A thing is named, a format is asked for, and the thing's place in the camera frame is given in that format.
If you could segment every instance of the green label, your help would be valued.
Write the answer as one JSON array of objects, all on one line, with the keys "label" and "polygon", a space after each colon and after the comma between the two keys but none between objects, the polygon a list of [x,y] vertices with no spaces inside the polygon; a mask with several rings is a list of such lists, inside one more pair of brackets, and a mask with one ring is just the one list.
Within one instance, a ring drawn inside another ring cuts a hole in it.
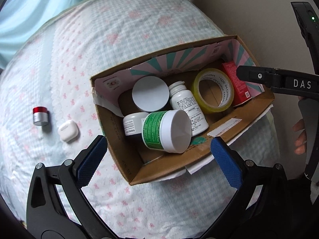
[{"label": "green label", "polygon": [[143,125],[143,138],[145,144],[152,149],[163,149],[160,142],[160,122],[164,116],[164,112],[153,112],[146,117]]}]

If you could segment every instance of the medicine bottle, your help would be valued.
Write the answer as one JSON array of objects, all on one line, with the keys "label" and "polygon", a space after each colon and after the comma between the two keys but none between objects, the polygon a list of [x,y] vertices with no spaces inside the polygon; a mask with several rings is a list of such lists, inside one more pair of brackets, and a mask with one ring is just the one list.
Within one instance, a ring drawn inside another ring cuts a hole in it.
[{"label": "medicine bottle", "polygon": [[208,123],[192,92],[187,90],[184,83],[178,81],[168,87],[171,98],[169,102],[174,110],[187,113],[192,125],[192,136],[195,136],[205,131]]}]

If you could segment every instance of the red box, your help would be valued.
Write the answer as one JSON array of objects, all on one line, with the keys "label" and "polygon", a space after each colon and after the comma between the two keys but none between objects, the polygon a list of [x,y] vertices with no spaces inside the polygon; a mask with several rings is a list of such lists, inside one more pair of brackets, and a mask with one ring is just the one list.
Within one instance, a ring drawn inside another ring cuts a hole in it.
[{"label": "red box", "polygon": [[238,106],[243,104],[244,102],[251,99],[250,93],[244,81],[238,79],[236,75],[237,66],[234,61],[223,63],[221,69],[229,79],[232,81],[232,85],[234,86],[234,100],[232,102],[232,106]]}]

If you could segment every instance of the cardboard box flap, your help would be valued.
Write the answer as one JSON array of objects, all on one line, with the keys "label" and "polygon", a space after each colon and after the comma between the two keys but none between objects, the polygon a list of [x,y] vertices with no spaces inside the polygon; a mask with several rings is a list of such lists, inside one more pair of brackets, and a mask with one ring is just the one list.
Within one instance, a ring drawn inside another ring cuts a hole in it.
[{"label": "cardboard box flap", "polygon": [[[254,65],[249,53],[235,39],[228,39],[200,47],[190,47],[177,52],[153,57],[128,69],[117,71],[111,75],[95,80],[95,88],[107,103],[105,107],[114,114],[123,117],[118,104],[119,96],[132,89],[141,78],[153,75],[165,77],[181,72],[199,70],[204,65],[216,61],[218,58],[225,61],[235,59],[236,65]],[[252,97],[264,91],[260,84],[249,84],[248,89]]]},{"label": "cardboard box flap", "polygon": [[129,60],[126,62],[123,62],[120,65],[114,66],[112,68],[109,68],[103,72],[100,72],[94,76],[91,77],[91,84],[92,87],[95,87],[95,80],[99,79],[99,78],[104,78],[106,76],[109,76],[111,74],[114,74],[120,70],[124,70],[124,69],[128,69],[131,68],[132,66],[136,66],[139,65],[143,62],[146,62],[147,60],[152,59],[153,57],[157,57],[157,56],[161,56],[161,55],[166,55],[168,53],[172,53],[172,52],[178,52],[180,50],[185,50],[188,49],[190,47],[201,47],[201,46],[205,46],[205,45],[209,45],[212,43],[218,43],[224,40],[229,40],[229,39],[238,39],[237,35],[225,35],[223,37],[216,37],[216,38],[208,38],[208,39],[204,39],[204,40],[199,40],[199,41],[195,41],[195,42],[189,42],[189,43],[184,43],[184,44],[180,44],[180,45],[176,45],[173,47],[168,47],[166,49],[163,50],[159,50],[159,51],[155,51],[149,54],[146,54],[144,56],[135,58],[133,60]]}]

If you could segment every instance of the yellow tape roll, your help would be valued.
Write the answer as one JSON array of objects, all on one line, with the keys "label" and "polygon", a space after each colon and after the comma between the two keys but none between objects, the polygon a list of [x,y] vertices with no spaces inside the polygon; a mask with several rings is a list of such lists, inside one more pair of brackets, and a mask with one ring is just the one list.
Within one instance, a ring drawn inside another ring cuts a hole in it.
[{"label": "yellow tape roll", "polygon": [[[222,99],[219,106],[212,106],[204,101],[199,92],[199,82],[202,80],[211,80],[215,82],[222,92]],[[231,80],[222,71],[215,68],[205,69],[196,76],[191,91],[199,104],[202,111],[206,114],[213,112],[222,112],[229,108],[234,99],[234,87],[232,86]]]}]

